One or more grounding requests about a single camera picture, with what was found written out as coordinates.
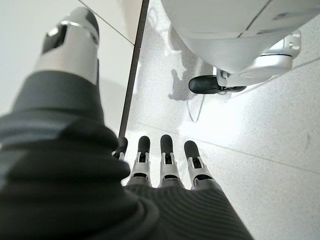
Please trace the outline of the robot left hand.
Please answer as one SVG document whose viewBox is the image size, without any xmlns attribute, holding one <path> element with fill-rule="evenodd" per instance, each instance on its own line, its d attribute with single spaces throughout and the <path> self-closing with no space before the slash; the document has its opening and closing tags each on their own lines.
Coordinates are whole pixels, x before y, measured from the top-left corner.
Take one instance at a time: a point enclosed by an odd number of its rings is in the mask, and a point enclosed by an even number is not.
<svg viewBox="0 0 320 240">
<path fill-rule="evenodd" d="M 252 235 L 202 161 L 184 144 L 191 189 L 165 134 L 160 183 L 150 182 L 150 140 L 128 142 L 105 126 L 99 25 L 78 7 L 46 33 L 33 72 L 0 119 L 3 240 L 250 240 Z"/>
</svg>

